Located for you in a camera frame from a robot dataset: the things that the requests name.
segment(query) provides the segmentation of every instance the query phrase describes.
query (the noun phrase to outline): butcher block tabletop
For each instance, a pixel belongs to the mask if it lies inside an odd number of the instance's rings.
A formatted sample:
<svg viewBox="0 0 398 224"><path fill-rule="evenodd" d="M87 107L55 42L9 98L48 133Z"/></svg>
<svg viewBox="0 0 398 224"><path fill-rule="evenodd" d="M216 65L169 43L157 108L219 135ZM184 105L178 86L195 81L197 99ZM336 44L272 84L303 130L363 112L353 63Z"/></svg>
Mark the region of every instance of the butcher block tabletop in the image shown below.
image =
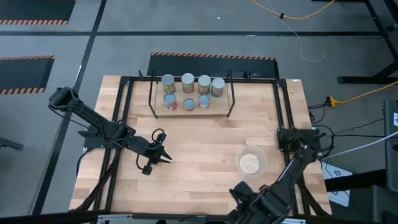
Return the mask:
<svg viewBox="0 0 398 224"><path fill-rule="evenodd" d="M120 78L104 76L96 102L95 111L109 120ZM137 154L122 150L111 212L227 215L236 207L228 190L240 181L245 180L254 191L276 181L285 165L277 142L279 123L272 84L234 83L236 103L229 118L173 116L158 119L148 106L149 85L150 82L134 82L127 125L137 131L137 136L148 140L153 130L164 129L167 134L164 147L173 160L171 164L152 166L151 175L144 175L136 167ZM287 80L287 90L295 127L311 128L301 81ZM118 119L123 113L126 92L125 87ZM279 95L287 124L281 88ZM245 179L235 165L236 153L246 145L260 147L267 156L267 169L256 179ZM82 159L70 208L79 206L93 190L100 176L103 156L104 149L95 149ZM141 167L146 162L141 156ZM305 169L304 178L315 200L331 213L318 161ZM301 196L297 188L296 191L298 210L303 213ZM108 185L105 185L100 208L104 208L107 192Z"/></svg>

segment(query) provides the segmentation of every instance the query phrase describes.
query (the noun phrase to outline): table leg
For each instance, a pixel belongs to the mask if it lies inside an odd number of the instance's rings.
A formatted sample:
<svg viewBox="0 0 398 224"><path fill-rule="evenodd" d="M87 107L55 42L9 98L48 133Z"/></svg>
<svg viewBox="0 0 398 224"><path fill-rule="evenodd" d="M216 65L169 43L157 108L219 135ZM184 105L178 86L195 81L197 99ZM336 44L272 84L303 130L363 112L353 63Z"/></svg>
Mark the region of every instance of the table leg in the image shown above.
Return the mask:
<svg viewBox="0 0 398 224"><path fill-rule="evenodd" d="M380 72L371 77L338 77L339 83L350 84L391 84L398 81L398 78L390 78L389 75L398 70L398 60L383 68Z"/></svg>
<svg viewBox="0 0 398 224"><path fill-rule="evenodd" d="M18 144L14 141L10 141L8 139L4 139L4 138L0 138L0 146L1 147L11 147L14 149L21 149L23 147L23 145Z"/></svg>
<svg viewBox="0 0 398 224"><path fill-rule="evenodd" d="M363 174L354 174L346 177L338 177L325 180L327 192L357 189L378 185L386 186L386 170L374 170Z"/></svg>

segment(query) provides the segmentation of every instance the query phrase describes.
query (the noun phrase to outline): wire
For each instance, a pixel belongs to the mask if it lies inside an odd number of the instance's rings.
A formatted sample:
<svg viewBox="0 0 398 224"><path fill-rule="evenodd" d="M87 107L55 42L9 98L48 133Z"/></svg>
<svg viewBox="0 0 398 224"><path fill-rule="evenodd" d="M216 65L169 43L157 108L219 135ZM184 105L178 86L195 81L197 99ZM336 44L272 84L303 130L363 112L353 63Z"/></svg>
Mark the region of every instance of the wire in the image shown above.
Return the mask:
<svg viewBox="0 0 398 224"><path fill-rule="evenodd" d="M280 14L279 13L276 13L275 12L275 10L274 9L272 9L272 10L270 10L270 9L268 9L267 7L265 7L265 6L263 6L263 5L261 5L261 4L259 4L259 3L257 3L255 0L251 0L254 4L256 4L256 5L258 5L258 6L260 6L260 7L262 7L263 9L265 9L265 10L267 10L267 11L269 11L269 12L271 12L271 13L273 13L275 16L280 16ZM299 20L299 19L306 19L306 18L309 18L309 17L311 17L311 16L314 16L314 15L316 15L316 14L318 14L319 12L322 12L322 10L324 10L324 9L326 9L328 6L330 6L333 2L335 2L336 0L332 0L331 2L329 2L326 6L323 6L321 9L319 9L318 11L316 11L316 12L314 12L314 13L312 13L312 14L309 14L309 15L307 15L307 16L303 16L303 17L291 17L291 16L285 16L285 15L283 15L282 16L282 18L288 18L288 19L297 19L297 20Z"/></svg>
<svg viewBox="0 0 398 224"><path fill-rule="evenodd" d="M382 139L379 139L379 140L377 140L377 141L374 141L374 142L372 142L372 143L369 143L369 144L366 144L366 145L363 145L363 146L358 146L358 147L355 147L355 148L353 148L353 149L350 149L350 150L347 150L347 151L344 151L344 152L340 152L340 153L334 154L334 155L329 156L329 157L326 157L326 158L332 158L332 157L335 157L335 156L340 156L340 155L342 155L342 154L346 154L346 153L349 153L349 152L353 152L353 151L355 151L355 150L362 149L362 148L364 148L364 147L372 146L373 144L376 144L376 143L379 143L379 142L384 141L384 140L386 140L386 139L389 139L389 138L395 136L396 134L398 134L398 131L396 131L396 132L394 132L394 133L390 134L389 136L386 136L386 137L384 137L384 138L382 138Z"/></svg>
<svg viewBox="0 0 398 224"><path fill-rule="evenodd" d="M326 111L326 105L323 105L322 117L321 117L318 121L313 121L313 120L315 120L315 117L310 113L310 120L311 120L311 123L313 123L313 124L318 124L319 122L321 122L321 121L325 118L325 111Z"/></svg>
<svg viewBox="0 0 398 224"><path fill-rule="evenodd" d="M163 130L162 128L158 128L158 129L156 129L154 132L152 132L152 136L151 136L151 138L152 138L152 141L154 141L154 142L156 142L156 140L154 139L154 134L155 134L157 131L162 131L162 132L163 132L163 134L165 134L165 132L164 132L164 130Z"/></svg>
<svg viewBox="0 0 398 224"><path fill-rule="evenodd" d="M309 106L308 109L318 109L318 108L321 108L322 106L325 106L325 105L326 105L326 103L313 105L313 106Z"/></svg>
<svg viewBox="0 0 398 224"><path fill-rule="evenodd" d="M368 138L384 138L386 136L371 136L371 135L364 135L364 134L335 134L334 137L368 137Z"/></svg>
<svg viewBox="0 0 398 224"><path fill-rule="evenodd" d="M137 165L137 168L140 169L140 170L144 170L144 168L142 168L141 166L139 166L139 164L138 164L138 159L139 159L139 154L137 154L137 157L136 157L136 165Z"/></svg>
<svg viewBox="0 0 398 224"><path fill-rule="evenodd" d="M80 124L79 122L74 121L74 120L72 120L72 119L70 119L70 118L67 118L67 117L65 117L64 115L58 114L58 113L57 113L55 110L53 110L51 107L49 107L49 108L50 108L51 111L53 111L56 115L60 116L61 118L65 118L65 119L67 119L67 120L69 120L69 121L71 121L71 122L73 122L73 123L75 123L75 124L79 124L80 126L86 128L86 129L88 129L87 126L85 126L85 125L83 125L83 124Z"/></svg>
<svg viewBox="0 0 398 224"><path fill-rule="evenodd" d="M87 149L87 151L85 151L85 152L79 157L79 160L77 160L76 176L79 174L81 159L85 156L85 154L87 154L87 153L89 153L89 152L91 152L91 151L92 151L92 149L90 149L90 150Z"/></svg>
<svg viewBox="0 0 398 224"><path fill-rule="evenodd" d="M353 101L353 100L356 100L356 99L359 99L359 98L361 98L361 97L364 97L364 96L366 96L366 95L369 95L369 94L371 94L371 93L375 93L375 92L377 92L377 91L380 91L380 90L384 90L384 89L386 89L386 88L389 88L390 86L393 86L393 85L395 85L395 84L397 84L397 83L398 83L398 81L393 82L393 83L391 83L391 84L389 84L389 85L386 85L385 87L378 88L377 90L369 91L369 92L367 92L367 93L364 93L364 94L359 95L359 96L352 97L351 99L348 99L348 100L345 100L345 101L338 101L338 100L335 100L335 103L336 103L336 104L348 103L348 102L351 102L351 101Z"/></svg>
<svg viewBox="0 0 398 224"><path fill-rule="evenodd" d="M332 176L331 173L328 171L328 165L329 165L329 159L326 161L325 170L326 170L326 172L328 172L328 174L330 175L330 178L331 178L331 181L332 181L333 185L337 188L337 185L336 185L335 181L333 180L333 176ZM342 192L344 192L344 193L348 196L348 198L349 198L349 194L348 194L345 190L342 190ZM363 215L363 212L355 205L353 199L351 199L351 203L353 204L354 208L357 209L357 210Z"/></svg>
<svg viewBox="0 0 398 224"><path fill-rule="evenodd" d="M283 23L287 28L289 28L290 31L292 31L298 37L298 39L300 40L300 43L301 43L301 45L300 45L300 54L301 54L302 58L304 58L305 60L308 60L310 62L319 62L319 61L323 60L326 57L326 54L324 54L323 57L321 59L318 59L318 60L311 60L311 59L308 59L308 58L304 57L304 55L303 55L303 40L301 39L301 37L298 34L296 34L296 32L294 32L294 30L292 30L292 28L290 28L284 21L282 21L281 19L279 19L279 17L277 17L277 13L275 12L275 9L272 7L271 3L268 0L266 0L266 1L268 2L269 6L272 8L273 13L275 15L275 18L277 18L281 23Z"/></svg>
<svg viewBox="0 0 398 224"><path fill-rule="evenodd" d="M330 137L330 145L329 145L329 147L326 147L326 148L322 149L322 152L327 151L327 153L325 153L321 157L319 157L319 160L320 160L320 159L323 159L323 158L329 156L330 152L335 148L335 134L333 133L333 130L331 128L329 128L328 126L326 126L326 125L318 124L318 125L314 125L314 127L324 127L324 128L329 129L329 131L331 132L331 136L327 136L327 137Z"/></svg>
<svg viewBox="0 0 398 224"><path fill-rule="evenodd" d="M367 124L363 124L363 125L361 125L361 126L357 126L357 127L353 127L353 128L349 128L349 129L346 129L346 130L342 130L342 131L336 132L336 133L335 133L335 136L336 136L336 134L343 133L343 132L346 132L346 131L352 131L352 130L357 129L357 128L363 128L363 127L365 127L365 126L367 126L367 125L371 125L371 124L374 124L374 123L376 123L376 122L378 122L378 121L382 121L382 120L384 120L384 118L377 119L377 120L375 120L375 121L372 121L372 122L367 123Z"/></svg>

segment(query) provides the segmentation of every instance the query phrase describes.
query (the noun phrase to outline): clear bowl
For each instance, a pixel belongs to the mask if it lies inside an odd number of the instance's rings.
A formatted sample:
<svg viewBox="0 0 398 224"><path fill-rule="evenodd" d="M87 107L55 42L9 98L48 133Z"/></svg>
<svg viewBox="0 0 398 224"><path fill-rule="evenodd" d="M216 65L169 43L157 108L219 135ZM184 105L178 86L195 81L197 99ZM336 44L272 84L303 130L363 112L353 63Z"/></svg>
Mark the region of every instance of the clear bowl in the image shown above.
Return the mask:
<svg viewBox="0 0 398 224"><path fill-rule="evenodd" d="M261 176L266 171L268 159L266 153L259 147L244 146L236 153L235 164L238 168L238 171L245 178L256 178Z"/></svg>

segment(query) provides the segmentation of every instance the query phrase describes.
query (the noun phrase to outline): food can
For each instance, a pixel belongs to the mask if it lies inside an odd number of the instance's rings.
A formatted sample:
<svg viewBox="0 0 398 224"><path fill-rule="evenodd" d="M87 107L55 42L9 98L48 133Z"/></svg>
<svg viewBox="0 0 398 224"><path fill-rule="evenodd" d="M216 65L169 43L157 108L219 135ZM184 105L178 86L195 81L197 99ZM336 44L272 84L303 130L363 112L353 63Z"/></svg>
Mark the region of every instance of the food can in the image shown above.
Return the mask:
<svg viewBox="0 0 398 224"><path fill-rule="evenodd" d="M170 74L162 76L162 83L165 93L175 93L174 77Z"/></svg>
<svg viewBox="0 0 398 224"><path fill-rule="evenodd" d="M211 94L214 97L220 97L223 95L225 81L222 78L215 78L211 83Z"/></svg>
<svg viewBox="0 0 398 224"><path fill-rule="evenodd" d="M163 97L163 100L167 109L175 110L177 108L177 100L175 100L174 93L166 93Z"/></svg>
<svg viewBox="0 0 398 224"><path fill-rule="evenodd" d="M210 98L206 94L202 94L199 96L198 105L201 109L207 109L210 104Z"/></svg>
<svg viewBox="0 0 398 224"><path fill-rule="evenodd" d="M182 91L185 93L191 93L193 92L193 89L195 88L193 86L193 82L195 81L195 77L191 73L185 73L181 77L182 81Z"/></svg>
<svg viewBox="0 0 398 224"><path fill-rule="evenodd" d="M193 99L188 98L184 100L183 105L185 110L191 111L195 107L195 102Z"/></svg>
<svg viewBox="0 0 398 224"><path fill-rule="evenodd" d="M211 79L208 75L201 75L198 79L198 91L200 94L209 94Z"/></svg>

